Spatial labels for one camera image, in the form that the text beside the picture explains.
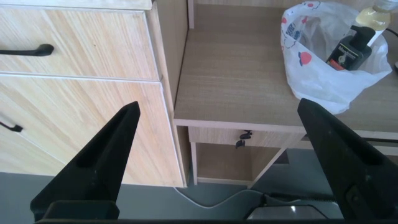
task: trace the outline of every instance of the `white plastic bag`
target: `white plastic bag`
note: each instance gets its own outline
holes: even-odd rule
[[[326,64],[358,14],[343,4],[319,1],[303,2],[284,12],[280,40],[287,81],[298,99],[315,101],[333,114],[342,113],[365,88],[392,72],[382,35],[357,71],[336,71]]]

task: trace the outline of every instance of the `desk drawer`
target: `desk drawer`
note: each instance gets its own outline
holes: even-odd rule
[[[0,72],[159,80],[144,11],[0,8],[0,50],[54,46],[44,57],[0,54]]]
[[[221,128],[189,127],[191,142],[235,145],[244,130]],[[292,147],[304,136],[300,133],[278,133],[272,131],[253,131],[247,146],[257,147]]]

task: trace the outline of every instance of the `red heart print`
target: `red heart print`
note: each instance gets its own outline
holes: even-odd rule
[[[302,52],[300,54],[300,60],[303,63],[303,65],[306,65],[311,62],[312,56],[308,52]]]

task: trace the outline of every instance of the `cable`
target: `cable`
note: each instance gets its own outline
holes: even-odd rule
[[[397,36],[397,37],[398,37],[398,33],[397,33],[397,32],[395,32],[395,31],[393,31],[392,29],[390,29],[390,28],[387,28],[386,30],[387,30],[387,31],[389,31],[389,32],[391,32],[392,34],[394,34],[395,36]]]
[[[187,199],[188,201],[190,201],[190,202],[193,203],[194,205],[196,205],[196,206],[198,206],[198,207],[201,207],[201,208],[205,208],[205,209],[212,209],[212,208],[215,208],[215,207],[217,207],[217,206],[219,206],[219,205],[222,205],[222,204],[224,204],[225,202],[227,202],[228,200],[230,200],[231,198],[235,197],[236,195],[238,195],[238,194],[240,194],[240,193],[242,193],[242,192],[254,192],[254,193],[257,193],[257,194],[260,194],[260,195],[266,195],[265,193],[259,192],[259,191],[257,191],[257,190],[244,189],[244,190],[241,190],[241,191],[239,191],[239,192],[236,192],[235,194],[232,194],[232,195],[229,196],[228,198],[222,200],[221,202],[219,202],[219,203],[217,203],[217,204],[215,204],[215,205],[206,206],[206,205],[201,205],[201,204],[199,204],[198,202],[192,200],[190,197],[186,196],[184,193],[182,193],[181,191],[179,191],[177,188],[175,188],[175,187],[173,187],[173,188],[174,188],[174,190],[175,190],[176,192],[178,192],[181,196],[183,196],[185,199]],[[281,201],[281,202],[284,202],[284,203],[294,203],[294,202],[299,202],[299,201],[301,201],[300,199],[297,199],[297,200],[293,200],[293,201],[290,201],[290,202],[285,202],[285,201],[282,201],[282,200],[279,200],[279,199],[276,199],[276,198],[274,198],[274,199],[275,199],[275,200],[278,200],[278,201]]]

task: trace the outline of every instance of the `label on bottle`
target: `label on bottle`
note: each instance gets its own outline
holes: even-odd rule
[[[336,49],[331,53],[327,64],[337,71],[340,71],[350,68],[358,57],[358,54],[350,50],[344,44],[339,43]]]

